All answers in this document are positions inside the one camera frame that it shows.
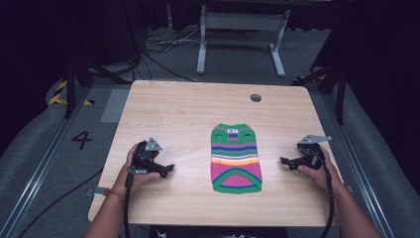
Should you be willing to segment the person's left hand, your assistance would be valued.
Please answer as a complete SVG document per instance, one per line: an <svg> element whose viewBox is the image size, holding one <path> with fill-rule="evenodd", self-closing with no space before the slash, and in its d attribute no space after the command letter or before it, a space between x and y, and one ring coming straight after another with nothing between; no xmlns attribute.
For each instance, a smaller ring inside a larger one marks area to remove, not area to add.
<svg viewBox="0 0 420 238"><path fill-rule="evenodd" d="M132 157L136 151L137 145L134 145L131 150L129 151L127 155L127 160L125 164L121 167L119 174L112 186L112 189L116 191L118 194L125 195L126 194L126 179L128 176L128 167L131 165ZM133 184L131 187L131 192L136 192L140 189L140 187L150 181L153 181L155 179L159 179L160 174L158 173L151 173L151 174L145 174L145 175L134 175L133 178Z"/></svg>

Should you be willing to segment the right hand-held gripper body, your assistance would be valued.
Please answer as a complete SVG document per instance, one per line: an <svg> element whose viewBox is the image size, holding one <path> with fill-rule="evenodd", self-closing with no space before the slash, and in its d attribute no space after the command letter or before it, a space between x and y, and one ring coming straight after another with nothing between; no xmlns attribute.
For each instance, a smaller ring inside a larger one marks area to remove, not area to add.
<svg viewBox="0 0 420 238"><path fill-rule="evenodd" d="M320 143L331 140L330 136L306 135L297 143L297 149L302 157L292 159L288 164L289 169L293 171L303 165L313 170L319 170L325 160Z"/></svg>

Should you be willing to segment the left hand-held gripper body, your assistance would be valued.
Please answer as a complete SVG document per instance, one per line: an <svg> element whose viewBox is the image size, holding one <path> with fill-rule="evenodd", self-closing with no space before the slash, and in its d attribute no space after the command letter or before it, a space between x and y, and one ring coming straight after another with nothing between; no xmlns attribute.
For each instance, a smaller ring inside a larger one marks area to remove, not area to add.
<svg viewBox="0 0 420 238"><path fill-rule="evenodd" d="M155 162L155 158L161 150L162 147L153 137L150 137L147 141L140 142L132 157L128 172L134 175L158 173L162 177L167 168Z"/></svg>

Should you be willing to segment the striped knit pet sweater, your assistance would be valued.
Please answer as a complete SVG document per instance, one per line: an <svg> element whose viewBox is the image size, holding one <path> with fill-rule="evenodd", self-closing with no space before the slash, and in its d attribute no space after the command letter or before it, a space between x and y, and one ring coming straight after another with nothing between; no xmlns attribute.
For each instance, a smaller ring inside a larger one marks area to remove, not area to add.
<svg viewBox="0 0 420 238"><path fill-rule="evenodd" d="M210 175L217 192L244 194L263 189L257 137L249 125L220 123L212 130Z"/></svg>

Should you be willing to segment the metal table bracket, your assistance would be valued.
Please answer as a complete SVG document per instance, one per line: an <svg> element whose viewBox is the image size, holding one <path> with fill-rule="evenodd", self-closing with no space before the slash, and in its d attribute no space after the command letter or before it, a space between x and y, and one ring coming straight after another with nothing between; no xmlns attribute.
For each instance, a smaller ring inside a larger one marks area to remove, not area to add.
<svg viewBox="0 0 420 238"><path fill-rule="evenodd" d="M94 195L104 195L105 192L108 190L108 187L95 187L95 188L88 188L85 192L87 196L94 196Z"/></svg>

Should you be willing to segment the black metal stand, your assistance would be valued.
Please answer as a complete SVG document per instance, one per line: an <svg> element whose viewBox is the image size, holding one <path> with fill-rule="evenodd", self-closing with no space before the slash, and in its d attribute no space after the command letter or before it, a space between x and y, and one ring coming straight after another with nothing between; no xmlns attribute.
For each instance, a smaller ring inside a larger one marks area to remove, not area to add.
<svg viewBox="0 0 420 238"><path fill-rule="evenodd" d="M344 99L346 91L346 79L345 68L341 63L330 64L322 67L306 76L297 76L291 83L291 86L303 86L314 79L323 76L324 79L318 86L318 90L321 94L330 94L334 87L337 87L336 103L335 103L335 115L338 122L344 124Z"/></svg>
<svg viewBox="0 0 420 238"><path fill-rule="evenodd" d="M130 0L60 0L68 47L66 116L75 109L75 84L93 84L98 74L118 84L123 73L140 62L140 45L133 27Z"/></svg>

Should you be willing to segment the metal floor rail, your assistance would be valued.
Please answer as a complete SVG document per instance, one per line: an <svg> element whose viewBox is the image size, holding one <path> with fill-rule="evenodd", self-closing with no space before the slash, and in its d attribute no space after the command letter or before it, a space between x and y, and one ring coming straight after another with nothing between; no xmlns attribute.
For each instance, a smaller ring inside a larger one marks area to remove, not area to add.
<svg viewBox="0 0 420 238"><path fill-rule="evenodd" d="M15 204L8 219L2 226L2 229L0 230L0 238L12 238L15 235L24 216L26 215L29 207L35 199L35 196L42 186L53 164L53 161L56 158L59 147L61 146L64 136L69 130L71 123L73 122L75 114L82 107L84 100L89 95L90 90L90 87L81 87L76 93L74 102L72 104L72 111L67 118L61 120L59 127L52 137L46 152L38 163L36 169L31 173L31 176L27 181L25 188L19 197L19 200Z"/></svg>
<svg viewBox="0 0 420 238"><path fill-rule="evenodd" d="M395 238L393 231L382 211L381 205L379 204L376 193L367 177L367 173L363 169L363 165L361 164L357 152L355 151L355 148L348 136L345 126L339 122L338 117L336 116L333 100L329 95L322 95L322 99L339 134L341 144L344 146L346 154L349 156L348 164L350 170L353 173L354 179L359 188L359 193L364 199L373 224L379 230L383 238Z"/></svg>

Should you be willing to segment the person's right hand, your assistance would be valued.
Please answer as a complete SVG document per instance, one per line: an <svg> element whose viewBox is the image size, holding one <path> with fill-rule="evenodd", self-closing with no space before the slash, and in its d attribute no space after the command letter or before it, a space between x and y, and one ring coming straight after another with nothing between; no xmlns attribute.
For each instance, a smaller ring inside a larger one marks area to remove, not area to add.
<svg viewBox="0 0 420 238"><path fill-rule="evenodd" d="M331 175L331 184L332 184L333 192L339 191L340 189L344 187L344 185L338 175L338 172L335 166L330 161L330 156L328 152L323 147L320 147L320 149L322 150L324 158L325 158L324 162L325 162L326 168L328 169ZM306 166L299 166L298 171L310 177L312 180L314 180L319 186L321 186L325 190L328 189L327 175L323 169L313 170Z"/></svg>

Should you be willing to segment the white metal desk frame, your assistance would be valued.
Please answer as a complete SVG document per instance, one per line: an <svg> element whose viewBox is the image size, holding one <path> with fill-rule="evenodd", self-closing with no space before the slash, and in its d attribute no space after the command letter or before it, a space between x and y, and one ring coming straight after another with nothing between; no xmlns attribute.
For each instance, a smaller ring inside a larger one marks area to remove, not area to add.
<svg viewBox="0 0 420 238"><path fill-rule="evenodd" d="M217 30L251 30L276 32L276 40L268 46L271 58L279 77L285 77L279 48L289 19L289 10L284 10L278 15L246 14L246 13L216 13L208 10L206 5L201 6L200 14L200 46L196 72L205 72L206 62L206 31Z"/></svg>

